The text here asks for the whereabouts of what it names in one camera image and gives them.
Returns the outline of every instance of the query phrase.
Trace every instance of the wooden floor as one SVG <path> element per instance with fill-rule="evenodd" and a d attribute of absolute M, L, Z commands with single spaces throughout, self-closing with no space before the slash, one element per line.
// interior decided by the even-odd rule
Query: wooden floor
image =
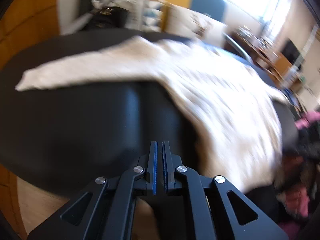
<path fill-rule="evenodd" d="M 27 234 L 68 201 L 17 177 L 20 212 Z"/>
<path fill-rule="evenodd" d="M 17 177 L 17 191 L 21 217 L 27 234 L 68 201 L 67 198 L 39 189 L 19 177 Z M 153 210 L 140 199 L 135 209 L 132 239 L 160 239 Z"/>

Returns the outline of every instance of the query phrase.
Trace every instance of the wooden desk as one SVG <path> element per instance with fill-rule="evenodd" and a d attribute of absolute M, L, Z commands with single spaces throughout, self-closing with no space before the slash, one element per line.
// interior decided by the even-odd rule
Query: wooden desk
<path fill-rule="evenodd" d="M 279 85 L 282 82 L 283 78 L 281 76 L 281 73 L 279 73 L 279 71 L 277 70 L 276 65 L 273 64 L 265 55 L 263 55 L 264 52 L 262 49 L 253 46 L 250 42 L 242 38 L 238 33 L 233 33 L 231 35 L 231 38 L 234 39 L 250 55 L 255 65 L 268 72 L 268 74 L 276 83 L 276 85 Z M 259 59 L 264 61 L 267 64 L 267 66 L 264 67 L 259 65 L 257 63 Z"/>
<path fill-rule="evenodd" d="M 284 76 L 288 69 L 292 66 L 289 60 L 287 60 L 281 53 L 278 53 L 278 60 L 275 62 L 276 70 Z"/>

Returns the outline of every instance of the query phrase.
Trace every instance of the pink object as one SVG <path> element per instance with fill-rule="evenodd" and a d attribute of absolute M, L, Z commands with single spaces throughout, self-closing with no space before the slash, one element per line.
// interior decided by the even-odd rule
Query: pink object
<path fill-rule="evenodd" d="M 310 123 L 320 120 L 320 113 L 317 111 L 307 112 L 301 119 L 295 122 L 298 130 L 309 127 Z"/>
<path fill-rule="evenodd" d="M 303 217 L 308 217 L 309 201 L 307 189 L 303 185 L 299 185 L 293 191 L 285 193 L 285 204 L 287 209 L 292 213 L 298 213 Z"/>
<path fill-rule="evenodd" d="M 300 225 L 291 221 L 287 223 L 279 223 L 279 226 L 287 233 L 289 240 L 294 240 L 300 231 Z"/>
<path fill-rule="evenodd" d="M 303 162 L 303 158 L 299 157 L 283 157 L 282 167 L 284 174 L 287 176 L 290 171 L 297 165 Z M 287 211 L 293 214 L 300 214 L 303 217 L 308 216 L 308 204 L 309 197 L 307 194 L 307 189 L 304 185 L 296 185 L 292 190 L 285 192 L 285 205 Z"/>

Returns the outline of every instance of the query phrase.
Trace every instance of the triangular cutout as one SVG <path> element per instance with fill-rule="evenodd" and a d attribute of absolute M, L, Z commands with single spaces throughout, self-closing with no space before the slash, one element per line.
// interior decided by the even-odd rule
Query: triangular cutout
<path fill-rule="evenodd" d="M 229 191 L 227 195 L 239 225 L 243 226 L 258 218 L 257 213 L 254 212 L 236 193 Z"/>
<path fill-rule="evenodd" d="M 87 192 L 61 215 L 61 219 L 74 226 L 79 225 L 90 203 L 91 198 L 92 193 Z"/>

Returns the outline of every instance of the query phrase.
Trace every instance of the pink cloth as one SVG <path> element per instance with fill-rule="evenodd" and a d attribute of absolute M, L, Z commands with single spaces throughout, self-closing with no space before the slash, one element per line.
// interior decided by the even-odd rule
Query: pink cloth
<path fill-rule="evenodd" d="M 287 223 L 279 223 L 279 226 L 287 233 L 289 240 L 294 240 L 300 231 L 300 225 L 291 221 Z"/>
<path fill-rule="evenodd" d="M 285 204 L 287 209 L 293 213 L 308 217 L 309 197 L 307 189 L 303 185 L 297 186 L 294 190 L 285 192 Z"/>
<path fill-rule="evenodd" d="M 298 130 L 300 130 L 302 128 L 309 127 L 311 123 L 317 120 L 320 120 L 320 113 L 317 111 L 311 111 L 304 114 L 301 119 L 295 122 L 295 124 Z"/>

